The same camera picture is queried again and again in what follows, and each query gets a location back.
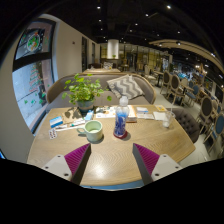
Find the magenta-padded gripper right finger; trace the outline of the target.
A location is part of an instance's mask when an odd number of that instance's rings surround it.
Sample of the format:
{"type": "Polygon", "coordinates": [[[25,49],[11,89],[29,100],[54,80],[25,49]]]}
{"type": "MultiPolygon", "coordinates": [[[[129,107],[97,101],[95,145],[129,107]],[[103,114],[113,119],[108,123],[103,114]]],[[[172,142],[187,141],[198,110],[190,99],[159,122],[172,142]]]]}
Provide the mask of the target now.
{"type": "Polygon", "coordinates": [[[133,144],[133,155],[145,185],[182,169],[182,167],[167,154],[158,155],[136,143],[133,144]]]}

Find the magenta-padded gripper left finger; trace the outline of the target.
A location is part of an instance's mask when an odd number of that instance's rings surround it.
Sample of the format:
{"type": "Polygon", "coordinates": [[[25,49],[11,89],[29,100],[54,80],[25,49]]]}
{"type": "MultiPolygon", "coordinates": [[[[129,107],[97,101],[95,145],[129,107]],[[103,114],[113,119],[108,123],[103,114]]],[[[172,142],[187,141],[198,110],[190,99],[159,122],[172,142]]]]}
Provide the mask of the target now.
{"type": "Polygon", "coordinates": [[[66,155],[56,155],[42,169],[79,185],[90,155],[91,144],[88,143],[66,155]]]}

